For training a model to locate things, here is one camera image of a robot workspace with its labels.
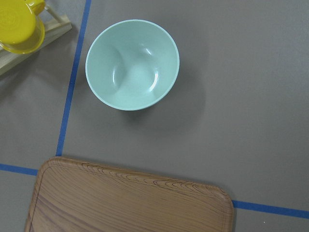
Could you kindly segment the wooden cutting board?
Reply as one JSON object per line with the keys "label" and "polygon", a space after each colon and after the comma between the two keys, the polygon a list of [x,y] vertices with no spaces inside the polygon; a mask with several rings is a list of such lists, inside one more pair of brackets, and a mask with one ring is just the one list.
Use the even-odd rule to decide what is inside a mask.
{"label": "wooden cutting board", "polygon": [[230,232],[234,207],[217,186],[66,157],[38,170],[27,232]]}

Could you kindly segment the yellow mug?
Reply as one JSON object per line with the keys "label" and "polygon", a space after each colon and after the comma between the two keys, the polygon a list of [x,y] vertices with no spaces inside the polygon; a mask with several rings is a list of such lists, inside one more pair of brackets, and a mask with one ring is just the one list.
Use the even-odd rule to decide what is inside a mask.
{"label": "yellow mug", "polygon": [[0,2],[0,46],[11,53],[29,54],[44,41],[45,29],[39,14],[43,0],[2,0]]}

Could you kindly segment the light green bowl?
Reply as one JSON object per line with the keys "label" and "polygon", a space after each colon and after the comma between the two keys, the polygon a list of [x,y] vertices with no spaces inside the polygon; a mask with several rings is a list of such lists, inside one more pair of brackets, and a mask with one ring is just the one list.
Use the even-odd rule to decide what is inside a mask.
{"label": "light green bowl", "polygon": [[142,110],[162,100],[174,86],[180,56],[171,35],[146,20],[118,22],[92,42],[85,75],[93,94],[124,111]]}

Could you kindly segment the wooden mug rack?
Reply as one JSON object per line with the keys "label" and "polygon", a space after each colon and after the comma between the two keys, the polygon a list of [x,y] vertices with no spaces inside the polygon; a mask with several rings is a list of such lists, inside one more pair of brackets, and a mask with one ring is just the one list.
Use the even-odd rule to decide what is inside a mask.
{"label": "wooden mug rack", "polygon": [[43,0],[0,2],[0,73],[27,59],[72,29],[66,15]]}

